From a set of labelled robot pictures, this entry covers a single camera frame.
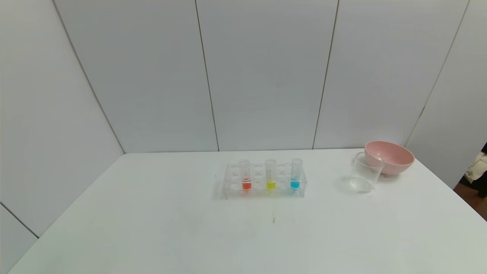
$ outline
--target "test tube rack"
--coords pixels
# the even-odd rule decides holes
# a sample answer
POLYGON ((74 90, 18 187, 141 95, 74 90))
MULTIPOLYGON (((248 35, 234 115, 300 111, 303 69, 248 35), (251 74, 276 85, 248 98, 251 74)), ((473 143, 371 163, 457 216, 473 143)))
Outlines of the test tube rack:
POLYGON ((250 177, 252 188, 244 190, 240 177, 238 164, 226 166, 225 178, 223 180, 223 194, 225 199, 238 197, 273 197, 273 196, 295 196, 304 197, 306 189, 306 175, 301 168, 299 188, 291 188, 291 163, 278 163, 276 170, 276 187, 268 189, 265 178, 265 164, 250 164, 250 177))

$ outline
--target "white table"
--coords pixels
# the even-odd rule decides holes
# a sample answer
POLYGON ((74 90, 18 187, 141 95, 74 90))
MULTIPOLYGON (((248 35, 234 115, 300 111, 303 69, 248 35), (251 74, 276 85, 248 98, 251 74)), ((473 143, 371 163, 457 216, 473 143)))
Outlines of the white table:
POLYGON ((10 274, 487 271, 487 222, 419 161, 354 193, 358 151, 124 155, 10 274), (303 159, 304 198, 221 198, 227 163, 270 157, 303 159))

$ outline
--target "pink bowl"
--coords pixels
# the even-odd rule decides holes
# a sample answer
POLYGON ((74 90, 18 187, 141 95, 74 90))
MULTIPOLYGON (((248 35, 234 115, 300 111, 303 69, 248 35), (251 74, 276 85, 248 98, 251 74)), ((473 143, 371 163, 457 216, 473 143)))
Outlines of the pink bowl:
POLYGON ((385 141, 372 141, 365 145, 367 162, 381 158, 384 162, 382 174, 396 175, 408 169, 414 162, 414 155, 407 148, 385 141))

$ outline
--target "white wall panel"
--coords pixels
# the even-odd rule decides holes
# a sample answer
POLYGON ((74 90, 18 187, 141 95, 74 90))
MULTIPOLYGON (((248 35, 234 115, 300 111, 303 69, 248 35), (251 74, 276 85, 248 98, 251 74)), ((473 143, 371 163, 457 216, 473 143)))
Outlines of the white wall panel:
POLYGON ((1 205, 0 224, 2 251, 0 273, 7 274, 36 242, 37 238, 1 205))
POLYGON ((220 150, 311 149, 336 0, 197 0, 220 150))
POLYGON ((216 151, 194 0, 56 0, 125 152, 216 151))
POLYGON ((487 1, 470 0, 406 147, 454 188, 487 141, 487 1))
POLYGON ((41 235, 123 151, 53 3, 0 12, 1 200, 41 235))
POLYGON ((341 0, 314 148, 406 143, 467 0, 341 0))

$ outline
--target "glass beaker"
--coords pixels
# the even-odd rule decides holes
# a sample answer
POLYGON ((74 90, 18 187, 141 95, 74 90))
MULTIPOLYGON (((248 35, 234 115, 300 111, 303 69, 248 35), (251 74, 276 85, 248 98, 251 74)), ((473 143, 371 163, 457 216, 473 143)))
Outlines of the glass beaker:
POLYGON ((355 161, 350 173, 350 185, 360 193, 372 191, 377 183, 384 162, 377 158, 371 158, 365 152, 355 155, 355 161))

